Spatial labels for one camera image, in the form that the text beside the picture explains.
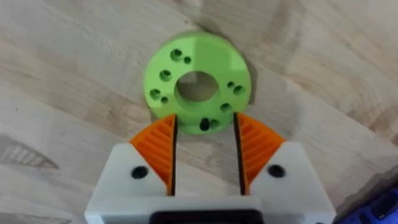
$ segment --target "orange ridged pad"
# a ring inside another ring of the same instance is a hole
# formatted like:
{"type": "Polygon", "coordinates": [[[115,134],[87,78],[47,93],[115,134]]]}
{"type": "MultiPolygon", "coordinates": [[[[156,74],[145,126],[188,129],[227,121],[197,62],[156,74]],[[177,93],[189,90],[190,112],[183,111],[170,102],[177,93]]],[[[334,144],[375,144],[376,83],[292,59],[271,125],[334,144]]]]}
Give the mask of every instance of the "orange ridged pad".
{"type": "Polygon", "coordinates": [[[173,194],[175,125],[175,115],[170,115],[152,123],[130,140],[164,181],[167,195],[173,194]]]}
{"type": "Polygon", "coordinates": [[[236,113],[244,175],[245,195],[249,184],[267,164],[276,150],[285,141],[271,128],[242,113],[236,113]]]}

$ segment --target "blue object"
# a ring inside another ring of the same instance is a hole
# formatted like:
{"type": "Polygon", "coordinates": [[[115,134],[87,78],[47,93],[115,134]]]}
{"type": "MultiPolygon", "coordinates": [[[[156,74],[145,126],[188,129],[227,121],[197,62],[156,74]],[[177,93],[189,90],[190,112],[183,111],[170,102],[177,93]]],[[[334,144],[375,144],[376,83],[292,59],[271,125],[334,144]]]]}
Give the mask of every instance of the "blue object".
{"type": "Polygon", "coordinates": [[[337,224],[398,224],[398,189],[375,198],[359,207],[337,224]]]}

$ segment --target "wood grain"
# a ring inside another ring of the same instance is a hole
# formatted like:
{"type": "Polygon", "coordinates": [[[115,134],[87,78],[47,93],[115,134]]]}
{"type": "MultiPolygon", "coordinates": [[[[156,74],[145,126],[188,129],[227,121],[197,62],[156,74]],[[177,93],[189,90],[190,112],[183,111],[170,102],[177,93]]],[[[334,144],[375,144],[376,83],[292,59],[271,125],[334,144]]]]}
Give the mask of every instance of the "wood grain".
{"type": "MultiPolygon", "coordinates": [[[[397,6],[0,0],[0,212],[11,214],[0,221],[84,223],[110,149],[151,122],[147,61],[168,38],[200,29],[243,53],[247,114],[305,146],[343,214],[396,180],[397,6]]],[[[232,133],[178,137],[181,195],[238,192],[232,133]]]]}

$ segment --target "green ring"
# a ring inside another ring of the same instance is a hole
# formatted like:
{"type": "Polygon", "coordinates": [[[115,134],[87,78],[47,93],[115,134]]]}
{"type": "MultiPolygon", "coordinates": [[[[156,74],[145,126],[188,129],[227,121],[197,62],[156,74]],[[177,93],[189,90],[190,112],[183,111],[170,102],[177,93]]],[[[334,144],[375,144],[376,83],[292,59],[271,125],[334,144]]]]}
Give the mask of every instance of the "green ring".
{"type": "Polygon", "coordinates": [[[249,102],[251,81],[241,54],[227,40],[206,32],[180,34],[161,46],[148,63],[144,95],[158,118],[176,114],[179,130],[190,134],[214,133],[233,122],[233,112],[249,102]],[[179,78],[201,71],[212,76],[217,92],[206,101],[183,98],[176,88],[179,78]],[[203,118],[210,128],[200,129],[203,118]]]}

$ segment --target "small hole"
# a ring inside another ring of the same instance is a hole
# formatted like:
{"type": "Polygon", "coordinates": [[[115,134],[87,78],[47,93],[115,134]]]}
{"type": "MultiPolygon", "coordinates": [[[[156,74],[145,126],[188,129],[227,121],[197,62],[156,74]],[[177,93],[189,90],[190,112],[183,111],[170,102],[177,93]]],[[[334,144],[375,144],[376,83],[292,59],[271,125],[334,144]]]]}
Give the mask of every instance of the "small hole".
{"type": "Polygon", "coordinates": [[[158,100],[160,98],[160,91],[157,89],[153,89],[149,92],[149,95],[152,99],[158,100]]]}
{"type": "Polygon", "coordinates": [[[166,104],[167,102],[169,102],[169,99],[167,97],[162,97],[162,99],[160,99],[160,102],[162,102],[163,104],[166,104]]]}
{"type": "Polygon", "coordinates": [[[207,131],[207,130],[209,130],[209,129],[210,129],[210,120],[209,120],[208,118],[203,118],[203,119],[200,121],[199,128],[200,128],[202,131],[207,131]]]}
{"type": "Polygon", "coordinates": [[[227,86],[228,86],[228,88],[232,88],[232,87],[235,86],[235,83],[234,82],[228,82],[227,86]]]}
{"type": "Polygon", "coordinates": [[[184,58],[184,63],[186,63],[186,64],[191,63],[191,58],[190,57],[185,57],[184,58]]]}
{"type": "Polygon", "coordinates": [[[172,79],[172,74],[168,70],[163,70],[160,72],[159,77],[163,82],[168,82],[172,79]]]}
{"type": "Polygon", "coordinates": [[[174,49],[170,52],[170,58],[174,62],[178,62],[179,60],[181,60],[181,56],[182,56],[182,51],[180,49],[174,49]]]}
{"type": "Polygon", "coordinates": [[[244,93],[244,88],[243,86],[236,86],[234,88],[234,94],[235,95],[241,95],[242,93],[244,93]]]}
{"type": "Polygon", "coordinates": [[[216,119],[212,119],[210,121],[210,128],[212,128],[212,129],[218,128],[219,125],[220,125],[220,122],[216,119]]]}
{"type": "Polygon", "coordinates": [[[229,103],[224,103],[224,104],[222,104],[221,106],[220,106],[220,110],[222,111],[222,112],[229,112],[229,111],[231,111],[231,109],[232,109],[232,107],[231,107],[231,105],[229,104],[229,103]]]}
{"type": "Polygon", "coordinates": [[[133,179],[142,179],[148,175],[148,168],[145,166],[137,166],[131,171],[131,177],[133,179]]]}
{"type": "Polygon", "coordinates": [[[275,178],[282,178],[285,176],[285,169],[280,165],[271,165],[268,167],[268,174],[275,178]]]}

